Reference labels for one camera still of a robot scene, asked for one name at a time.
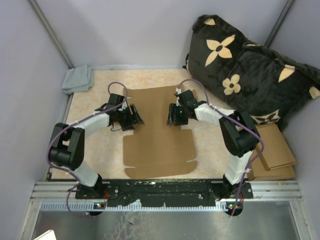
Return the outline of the brown cardboard box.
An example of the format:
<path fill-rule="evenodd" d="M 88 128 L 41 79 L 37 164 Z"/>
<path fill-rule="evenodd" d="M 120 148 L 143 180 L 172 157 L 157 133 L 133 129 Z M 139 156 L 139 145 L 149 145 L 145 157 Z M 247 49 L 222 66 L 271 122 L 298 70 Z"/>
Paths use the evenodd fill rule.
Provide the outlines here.
<path fill-rule="evenodd" d="M 175 92 L 174 85 L 129 89 L 128 103 L 135 105 L 144 122 L 123 137 L 124 171 L 129 178 L 185 175 L 197 168 L 193 131 L 166 124 Z"/>

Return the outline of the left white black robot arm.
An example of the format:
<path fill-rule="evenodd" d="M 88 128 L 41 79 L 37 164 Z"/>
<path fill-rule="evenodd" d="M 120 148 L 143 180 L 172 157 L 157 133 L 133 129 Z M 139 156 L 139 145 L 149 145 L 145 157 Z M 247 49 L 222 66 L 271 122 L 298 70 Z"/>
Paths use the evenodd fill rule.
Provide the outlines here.
<path fill-rule="evenodd" d="M 129 105 L 123 95 L 112 93 L 107 103 L 94 112 L 71 124 L 57 123 L 46 153 L 47 163 L 72 175 L 86 193 L 97 199 L 103 195 L 102 177 L 84 160 L 85 140 L 103 128 L 120 125 L 122 131 L 134 129 L 135 124 L 144 124 L 134 104 Z"/>

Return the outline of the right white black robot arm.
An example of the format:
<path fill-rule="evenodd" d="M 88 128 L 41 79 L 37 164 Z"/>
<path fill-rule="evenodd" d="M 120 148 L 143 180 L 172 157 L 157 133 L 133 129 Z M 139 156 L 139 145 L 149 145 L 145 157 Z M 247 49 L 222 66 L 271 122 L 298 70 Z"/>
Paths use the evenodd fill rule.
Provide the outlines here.
<path fill-rule="evenodd" d="M 191 90 L 175 91 L 176 103 L 168 109 L 167 125 L 184 126 L 190 119 L 208 122 L 219 127 L 229 152 L 228 168 L 222 178 L 218 198 L 234 198 L 245 183 L 247 164 L 255 150 L 260 135 L 247 112 L 218 108 L 207 101 L 198 101 Z"/>

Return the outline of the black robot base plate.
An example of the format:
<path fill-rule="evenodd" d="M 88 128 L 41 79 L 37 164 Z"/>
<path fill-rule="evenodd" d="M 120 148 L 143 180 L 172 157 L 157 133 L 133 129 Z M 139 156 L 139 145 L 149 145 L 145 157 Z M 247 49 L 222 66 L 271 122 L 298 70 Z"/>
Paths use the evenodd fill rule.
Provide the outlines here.
<path fill-rule="evenodd" d="M 127 207 L 140 201 L 142 207 L 216 207 L 226 200 L 226 212 L 237 216 L 243 210 L 243 201 L 254 197 L 252 186 L 245 181 L 235 196 L 219 198 L 214 191 L 222 189 L 223 179 L 102 179 L 99 191 L 78 186 L 77 200 L 98 200 L 97 210 L 106 207 Z"/>

